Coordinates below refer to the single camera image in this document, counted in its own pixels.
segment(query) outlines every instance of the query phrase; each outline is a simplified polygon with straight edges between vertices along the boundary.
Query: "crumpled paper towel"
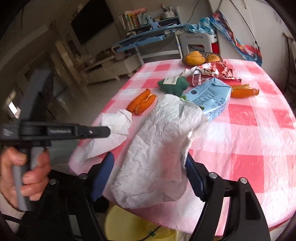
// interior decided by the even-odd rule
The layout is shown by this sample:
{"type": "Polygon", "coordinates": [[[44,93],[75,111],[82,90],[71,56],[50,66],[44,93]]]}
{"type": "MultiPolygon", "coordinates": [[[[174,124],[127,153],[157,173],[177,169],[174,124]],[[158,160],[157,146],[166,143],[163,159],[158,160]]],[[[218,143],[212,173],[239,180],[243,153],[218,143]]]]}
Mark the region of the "crumpled paper towel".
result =
{"type": "Polygon", "coordinates": [[[180,76],[184,76],[184,77],[189,77],[189,76],[192,76],[194,71],[196,70],[197,66],[195,67],[192,67],[191,69],[185,69],[181,74],[180,76]]]}
{"type": "Polygon", "coordinates": [[[107,138],[95,138],[82,142],[70,157],[69,167],[76,174],[81,172],[81,164],[87,159],[101,155],[120,146],[128,137],[128,129],[132,124],[132,113],[119,110],[116,114],[102,114],[102,121],[98,126],[107,126],[111,133],[107,138]]]}
{"type": "Polygon", "coordinates": [[[166,94],[133,139],[111,186],[123,208],[178,200],[185,192],[185,160],[193,139],[208,123],[194,103],[166,94]]]}

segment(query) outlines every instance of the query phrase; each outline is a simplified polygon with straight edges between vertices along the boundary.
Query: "table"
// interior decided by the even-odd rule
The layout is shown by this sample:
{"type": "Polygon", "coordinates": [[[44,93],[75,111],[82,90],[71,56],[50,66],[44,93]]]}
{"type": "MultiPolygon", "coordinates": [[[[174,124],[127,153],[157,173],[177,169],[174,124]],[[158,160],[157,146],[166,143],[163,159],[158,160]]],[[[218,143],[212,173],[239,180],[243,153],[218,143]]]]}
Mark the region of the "table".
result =
{"type": "Polygon", "coordinates": [[[157,29],[151,29],[149,31],[136,34],[129,38],[123,39],[120,42],[116,43],[114,46],[117,46],[117,45],[123,46],[120,49],[117,49],[117,52],[123,52],[129,49],[135,48],[136,53],[142,65],[144,65],[144,61],[143,61],[144,58],[156,57],[161,55],[179,54],[180,58],[183,58],[179,39],[178,39],[178,36],[176,35],[176,31],[183,29],[184,26],[185,25],[178,24],[178,25],[161,27],[157,29]],[[139,46],[162,41],[166,39],[168,35],[171,35],[171,34],[174,34],[174,37],[176,38],[178,50],[169,50],[169,51],[162,51],[162,52],[141,55],[138,48],[139,46]]]}
{"type": "MultiPolygon", "coordinates": [[[[296,208],[296,119],[280,90],[255,62],[225,61],[233,69],[234,76],[241,77],[243,84],[260,89],[260,93],[246,99],[231,98],[228,108],[209,123],[189,152],[195,161],[224,179],[246,177],[262,205],[268,226],[273,227],[292,217],[296,208]]],[[[157,96],[162,95],[157,81],[178,75],[184,69],[181,60],[145,64],[110,100],[103,112],[116,113],[118,109],[126,108],[146,88],[157,96]]],[[[109,186],[129,144],[152,109],[153,106],[142,116],[133,116],[128,139],[112,151],[115,166],[104,190],[104,196],[112,202],[115,200],[109,186]]],[[[102,158],[93,158],[81,167],[81,173],[88,172],[102,158]]],[[[228,203],[225,198],[216,231],[218,236],[223,234],[228,203]]],[[[176,202],[129,211],[159,225],[192,233],[202,208],[203,203],[188,184],[185,194],[176,202]]]]}

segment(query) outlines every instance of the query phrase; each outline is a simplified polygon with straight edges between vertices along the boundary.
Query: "screw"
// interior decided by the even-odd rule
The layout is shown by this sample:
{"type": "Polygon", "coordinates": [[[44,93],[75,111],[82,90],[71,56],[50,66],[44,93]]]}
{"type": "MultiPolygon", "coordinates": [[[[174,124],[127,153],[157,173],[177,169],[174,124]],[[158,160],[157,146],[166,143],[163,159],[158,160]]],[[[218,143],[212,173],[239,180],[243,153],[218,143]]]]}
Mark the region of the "screw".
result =
{"type": "Polygon", "coordinates": [[[246,184],[248,182],[248,180],[244,177],[241,177],[240,179],[241,183],[246,184]]]}
{"type": "Polygon", "coordinates": [[[216,179],[218,175],[215,172],[210,172],[209,176],[212,179],[216,179]]]}
{"type": "Polygon", "coordinates": [[[81,179],[81,180],[85,180],[86,178],[87,178],[87,174],[86,173],[81,173],[79,175],[79,179],[81,179]]]}
{"type": "Polygon", "coordinates": [[[55,180],[55,179],[50,179],[50,181],[49,181],[49,184],[50,185],[54,185],[54,184],[56,184],[57,183],[57,181],[55,180]]]}

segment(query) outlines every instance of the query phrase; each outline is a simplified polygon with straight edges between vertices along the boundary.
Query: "book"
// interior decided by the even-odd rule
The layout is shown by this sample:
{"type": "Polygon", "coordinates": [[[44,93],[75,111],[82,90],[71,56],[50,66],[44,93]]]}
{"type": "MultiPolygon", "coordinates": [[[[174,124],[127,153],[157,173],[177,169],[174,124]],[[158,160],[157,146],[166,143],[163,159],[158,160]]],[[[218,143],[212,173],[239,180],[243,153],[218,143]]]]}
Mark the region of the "book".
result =
{"type": "Polygon", "coordinates": [[[123,21],[122,15],[121,15],[121,14],[118,15],[118,18],[119,18],[119,20],[120,20],[121,25],[123,26],[123,28],[126,29],[126,26],[125,26],[125,23],[124,23],[124,21],[123,21]]]}
{"type": "Polygon", "coordinates": [[[129,19],[128,19],[128,15],[125,14],[124,16],[125,16],[125,18],[126,18],[126,23],[127,23],[127,25],[128,25],[128,31],[130,32],[130,31],[132,31],[131,23],[130,23],[130,21],[129,21],[129,19]]]}
{"type": "Polygon", "coordinates": [[[131,13],[128,14],[128,20],[130,21],[131,29],[134,30],[135,25],[133,24],[133,19],[132,19],[132,14],[131,13]]]}
{"type": "Polygon", "coordinates": [[[135,28],[139,28],[141,25],[139,23],[138,17],[136,15],[132,15],[131,18],[133,20],[133,24],[134,24],[135,28]]]}
{"type": "Polygon", "coordinates": [[[144,25],[148,24],[147,19],[146,19],[146,14],[139,13],[138,14],[138,20],[139,20],[139,23],[140,23],[141,26],[144,26],[144,25]]]}

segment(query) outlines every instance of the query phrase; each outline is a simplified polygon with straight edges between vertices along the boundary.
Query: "hand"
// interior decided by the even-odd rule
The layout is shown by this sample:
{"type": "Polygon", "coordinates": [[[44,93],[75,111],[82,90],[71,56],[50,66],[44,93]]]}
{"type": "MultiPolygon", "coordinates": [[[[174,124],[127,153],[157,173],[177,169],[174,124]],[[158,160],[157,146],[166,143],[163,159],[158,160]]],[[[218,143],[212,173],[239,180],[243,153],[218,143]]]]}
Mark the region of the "hand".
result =
{"type": "MultiPolygon", "coordinates": [[[[0,157],[0,190],[14,208],[18,208],[18,206],[12,166],[22,166],[26,162],[27,156],[14,147],[7,148],[0,157]]],[[[22,177],[24,185],[21,187],[21,193],[23,196],[28,196],[31,201],[40,199],[48,183],[47,175],[51,170],[48,150],[39,155],[37,162],[38,165],[22,177]]]]}

